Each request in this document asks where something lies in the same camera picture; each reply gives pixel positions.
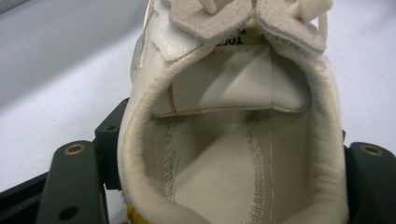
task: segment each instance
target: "shoe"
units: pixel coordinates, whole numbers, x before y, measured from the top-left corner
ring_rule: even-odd
[[[337,91],[321,56],[331,6],[149,1],[119,139],[132,223],[347,223]]]

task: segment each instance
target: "yellow object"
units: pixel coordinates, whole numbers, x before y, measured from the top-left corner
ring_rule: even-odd
[[[133,224],[149,224],[131,205],[128,206],[127,216]]]

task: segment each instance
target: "white surface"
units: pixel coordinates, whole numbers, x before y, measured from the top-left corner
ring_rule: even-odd
[[[129,96],[145,0],[33,0],[0,15],[0,191],[50,168],[65,143]],[[338,0],[326,55],[338,81],[346,145],[396,153],[396,2]],[[112,223],[120,193],[108,192]]]

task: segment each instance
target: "brass screw hole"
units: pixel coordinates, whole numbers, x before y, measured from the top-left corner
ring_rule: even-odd
[[[106,130],[108,130],[108,131],[113,131],[113,130],[115,130],[117,127],[116,126],[107,126],[106,127]]]
[[[384,156],[384,150],[379,147],[363,145],[361,150],[372,156]]]
[[[64,150],[64,154],[68,155],[68,156],[72,156],[72,155],[76,155],[80,152],[82,152],[85,149],[85,146],[82,144],[75,144],[73,146],[67,147]]]
[[[69,206],[69,207],[66,207],[64,210],[62,210],[61,213],[59,213],[58,218],[61,221],[65,221],[70,218],[73,218],[77,213],[78,213],[78,207]]]

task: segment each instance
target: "insole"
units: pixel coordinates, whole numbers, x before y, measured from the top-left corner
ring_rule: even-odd
[[[276,136],[271,113],[276,115],[271,122],[290,125],[275,130]],[[227,224],[277,223],[304,207],[306,166],[301,164],[306,158],[299,152],[305,144],[300,137],[304,126],[299,125],[306,122],[304,116],[228,111],[159,120],[156,176],[159,191],[169,200],[212,223]],[[291,141],[283,143],[282,135],[290,132],[298,139],[289,136]],[[279,137],[282,144],[274,144],[273,138],[279,142]],[[281,170],[276,170],[274,157]],[[287,186],[276,185],[279,181]],[[276,198],[282,200],[277,209]]]

